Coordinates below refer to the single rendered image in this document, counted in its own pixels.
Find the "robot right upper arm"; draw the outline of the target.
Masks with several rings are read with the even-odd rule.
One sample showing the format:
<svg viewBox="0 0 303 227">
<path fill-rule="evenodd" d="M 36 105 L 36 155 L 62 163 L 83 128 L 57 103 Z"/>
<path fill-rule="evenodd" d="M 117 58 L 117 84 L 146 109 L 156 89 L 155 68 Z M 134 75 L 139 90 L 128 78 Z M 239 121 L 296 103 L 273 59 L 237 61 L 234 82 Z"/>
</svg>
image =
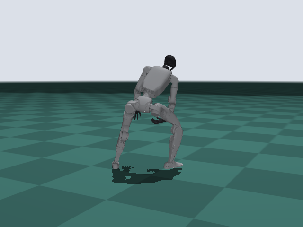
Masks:
<svg viewBox="0 0 303 227">
<path fill-rule="evenodd" d="M 172 83 L 171 88 L 170 88 L 170 96 L 168 97 L 168 103 L 172 103 L 174 104 L 176 101 L 176 94 L 178 91 L 178 78 L 176 76 L 174 76 L 173 74 L 171 74 L 170 77 L 170 82 Z"/>
</svg>

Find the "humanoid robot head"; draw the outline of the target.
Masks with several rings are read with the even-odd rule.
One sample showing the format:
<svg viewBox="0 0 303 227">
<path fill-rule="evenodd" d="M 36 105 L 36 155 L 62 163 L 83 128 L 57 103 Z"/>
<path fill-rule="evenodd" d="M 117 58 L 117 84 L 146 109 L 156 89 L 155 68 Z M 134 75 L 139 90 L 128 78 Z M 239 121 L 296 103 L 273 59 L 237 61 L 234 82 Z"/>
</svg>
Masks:
<svg viewBox="0 0 303 227">
<path fill-rule="evenodd" d="M 169 69 L 168 66 L 170 66 L 172 68 Z M 171 71 L 171 70 L 174 69 L 175 66 L 176 66 L 176 59 L 175 59 L 175 57 L 173 57 L 171 55 L 166 56 L 165 60 L 164 60 L 163 68 L 169 69 Z"/>
</svg>

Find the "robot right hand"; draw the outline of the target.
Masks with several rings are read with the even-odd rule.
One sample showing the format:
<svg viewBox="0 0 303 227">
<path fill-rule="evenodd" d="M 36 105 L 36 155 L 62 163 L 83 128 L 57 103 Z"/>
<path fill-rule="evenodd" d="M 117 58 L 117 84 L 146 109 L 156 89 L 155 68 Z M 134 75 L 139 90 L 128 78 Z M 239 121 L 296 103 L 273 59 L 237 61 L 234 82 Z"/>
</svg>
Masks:
<svg viewBox="0 0 303 227">
<path fill-rule="evenodd" d="M 152 118 L 152 122 L 154 123 L 154 124 L 159 124 L 159 123 L 163 123 L 163 122 L 165 122 L 165 120 L 163 120 L 162 118 L 158 118 L 158 117 L 156 117 L 158 120 L 155 120 L 155 119 L 153 119 Z"/>
</svg>

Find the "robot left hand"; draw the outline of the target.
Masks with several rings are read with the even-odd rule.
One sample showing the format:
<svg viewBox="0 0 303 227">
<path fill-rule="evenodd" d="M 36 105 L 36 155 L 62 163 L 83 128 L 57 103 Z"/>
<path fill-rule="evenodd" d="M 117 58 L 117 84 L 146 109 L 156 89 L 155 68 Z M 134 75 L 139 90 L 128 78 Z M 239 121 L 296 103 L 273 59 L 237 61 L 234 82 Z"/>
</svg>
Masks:
<svg viewBox="0 0 303 227">
<path fill-rule="evenodd" d="M 141 116 L 141 113 L 139 112 L 139 111 L 135 111 L 135 116 L 134 116 L 134 119 L 136 118 L 136 114 L 137 114 L 137 119 L 138 119 L 138 113 L 139 113 L 139 115 Z"/>
</svg>

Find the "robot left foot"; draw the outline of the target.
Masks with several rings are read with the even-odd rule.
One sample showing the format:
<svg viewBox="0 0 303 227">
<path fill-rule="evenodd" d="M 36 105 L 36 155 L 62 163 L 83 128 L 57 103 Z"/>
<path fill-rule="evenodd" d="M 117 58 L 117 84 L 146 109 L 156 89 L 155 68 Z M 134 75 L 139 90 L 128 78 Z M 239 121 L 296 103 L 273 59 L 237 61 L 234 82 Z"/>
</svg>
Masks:
<svg viewBox="0 0 303 227">
<path fill-rule="evenodd" d="M 115 162 L 114 163 L 114 161 L 112 162 L 112 167 L 113 167 L 113 169 L 118 169 L 119 168 L 119 162 L 117 163 L 117 162 Z"/>
</svg>

